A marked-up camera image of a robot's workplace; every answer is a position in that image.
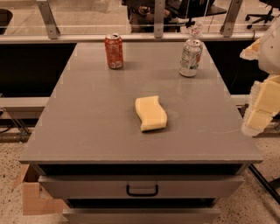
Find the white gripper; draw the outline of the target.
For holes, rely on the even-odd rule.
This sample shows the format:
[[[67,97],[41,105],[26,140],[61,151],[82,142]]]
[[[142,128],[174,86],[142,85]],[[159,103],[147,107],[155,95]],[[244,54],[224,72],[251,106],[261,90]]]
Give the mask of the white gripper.
[[[270,28],[247,48],[240,57],[244,60],[258,60],[261,70],[270,75],[263,82],[255,81],[249,95],[241,131],[255,137],[262,133],[273,117],[280,112],[280,17]]]

